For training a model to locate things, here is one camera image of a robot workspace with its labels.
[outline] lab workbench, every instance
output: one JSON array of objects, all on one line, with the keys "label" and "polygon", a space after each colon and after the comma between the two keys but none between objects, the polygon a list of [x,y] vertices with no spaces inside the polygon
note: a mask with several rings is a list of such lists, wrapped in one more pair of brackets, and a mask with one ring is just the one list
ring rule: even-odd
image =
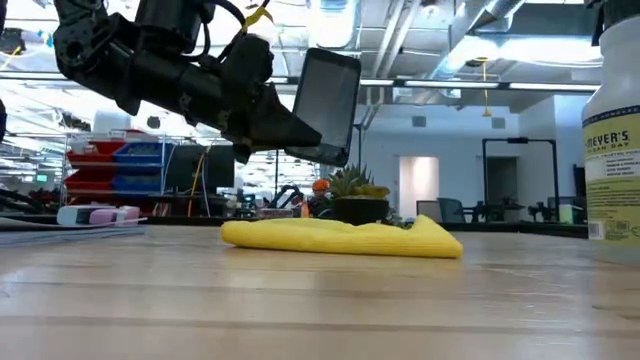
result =
[{"label": "lab workbench", "polygon": [[212,227],[0,252],[3,359],[637,359],[640,268],[456,233],[461,260],[238,249]]}]

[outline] bottle label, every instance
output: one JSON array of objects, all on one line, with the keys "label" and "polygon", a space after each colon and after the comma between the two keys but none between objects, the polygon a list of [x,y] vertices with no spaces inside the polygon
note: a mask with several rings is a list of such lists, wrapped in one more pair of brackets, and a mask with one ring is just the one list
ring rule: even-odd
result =
[{"label": "bottle label", "polygon": [[582,123],[589,239],[640,245],[640,105]]}]

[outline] smartphone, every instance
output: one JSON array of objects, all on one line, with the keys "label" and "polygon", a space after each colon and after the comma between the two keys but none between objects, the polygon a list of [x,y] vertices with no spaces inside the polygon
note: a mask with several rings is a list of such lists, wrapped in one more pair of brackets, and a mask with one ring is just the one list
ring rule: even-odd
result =
[{"label": "smartphone", "polygon": [[360,60],[311,48],[293,105],[293,114],[322,135],[319,146],[287,147],[288,155],[342,167],[349,161],[358,101]]}]

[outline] red storage bin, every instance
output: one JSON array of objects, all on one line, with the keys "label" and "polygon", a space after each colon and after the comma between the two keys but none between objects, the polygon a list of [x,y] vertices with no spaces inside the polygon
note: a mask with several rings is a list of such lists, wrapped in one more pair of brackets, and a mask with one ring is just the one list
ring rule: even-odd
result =
[{"label": "red storage bin", "polygon": [[111,182],[115,177],[115,171],[77,171],[64,180],[67,191],[112,191]]},{"label": "red storage bin", "polygon": [[124,141],[90,141],[90,145],[96,147],[97,153],[76,154],[71,151],[67,152],[67,158],[74,166],[74,163],[112,163],[114,162],[113,154],[120,150],[126,142]]}]

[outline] yellow microfiber towel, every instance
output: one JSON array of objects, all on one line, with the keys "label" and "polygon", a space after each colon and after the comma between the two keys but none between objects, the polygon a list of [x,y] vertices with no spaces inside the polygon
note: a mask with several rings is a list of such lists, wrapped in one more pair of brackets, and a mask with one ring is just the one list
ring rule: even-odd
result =
[{"label": "yellow microfiber towel", "polygon": [[319,219],[230,221],[222,226],[222,240],[247,248],[337,254],[459,258],[463,251],[451,234],[422,215],[410,230]]}]

